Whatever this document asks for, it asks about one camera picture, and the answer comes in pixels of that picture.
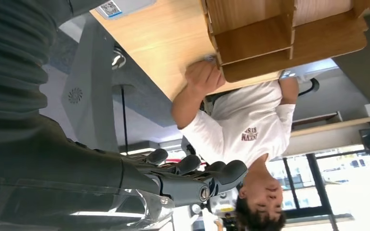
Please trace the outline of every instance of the boy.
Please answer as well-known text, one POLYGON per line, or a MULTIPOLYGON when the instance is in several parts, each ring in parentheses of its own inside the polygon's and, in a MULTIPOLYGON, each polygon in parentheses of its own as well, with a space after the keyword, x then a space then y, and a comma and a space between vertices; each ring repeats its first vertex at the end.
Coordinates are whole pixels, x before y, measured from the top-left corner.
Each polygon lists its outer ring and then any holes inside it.
POLYGON ((285 222, 282 188, 265 163, 282 155, 289 145, 297 80, 232 91, 213 102, 208 116, 199 106, 207 94, 225 83, 221 72, 202 61, 189 66, 185 78, 187 86, 172 105, 178 128, 208 163, 238 159, 249 168, 237 201, 240 225, 249 230, 280 230, 285 222))

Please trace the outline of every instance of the wooden desk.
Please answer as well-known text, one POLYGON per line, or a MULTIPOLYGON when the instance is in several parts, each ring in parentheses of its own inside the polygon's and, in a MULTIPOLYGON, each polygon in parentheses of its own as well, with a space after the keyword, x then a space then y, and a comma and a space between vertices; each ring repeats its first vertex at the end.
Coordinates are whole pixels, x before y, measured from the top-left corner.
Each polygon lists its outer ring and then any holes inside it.
MULTIPOLYGON (((158 0, 151 7, 115 21, 104 19, 95 10, 91 13, 170 100, 186 84, 186 67, 215 53, 200 0, 158 0)), ((274 72, 226 83, 217 92, 278 77, 279 72, 274 72)))

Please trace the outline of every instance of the qr code sticker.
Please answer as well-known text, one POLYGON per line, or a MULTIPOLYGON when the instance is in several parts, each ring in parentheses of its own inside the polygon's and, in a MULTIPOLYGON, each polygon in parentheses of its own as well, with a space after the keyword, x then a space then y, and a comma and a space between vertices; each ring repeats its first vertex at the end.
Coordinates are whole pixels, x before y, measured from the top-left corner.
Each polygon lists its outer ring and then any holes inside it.
POLYGON ((103 5, 100 6, 100 9, 107 15, 107 17, 112 18, 120 13, 122 11, 120 8, 117 6, 117 4, 111 0, 107 3, 104 3, 103 5))

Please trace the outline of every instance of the wooden desk organizer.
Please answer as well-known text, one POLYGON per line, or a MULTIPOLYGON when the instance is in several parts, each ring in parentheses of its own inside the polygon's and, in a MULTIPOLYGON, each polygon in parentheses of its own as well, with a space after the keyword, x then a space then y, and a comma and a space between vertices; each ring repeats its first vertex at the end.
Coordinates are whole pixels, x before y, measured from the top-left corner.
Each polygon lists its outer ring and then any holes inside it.
POLYGON ((202 0, 228 82, 363 49, 370 0, 202 0))

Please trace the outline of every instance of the white long-sleeve shirt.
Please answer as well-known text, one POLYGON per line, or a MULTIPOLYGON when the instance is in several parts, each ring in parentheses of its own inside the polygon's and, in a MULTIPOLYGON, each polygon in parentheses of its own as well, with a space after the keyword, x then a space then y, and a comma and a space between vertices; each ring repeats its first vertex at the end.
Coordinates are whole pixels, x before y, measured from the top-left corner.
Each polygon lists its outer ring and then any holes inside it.
POLYGON ((278 81, 241 88, 216 100, 212 115, 199 111, 183 135, 208 163, 282 155, 289 145, 295 104, 280 105, 278 81))

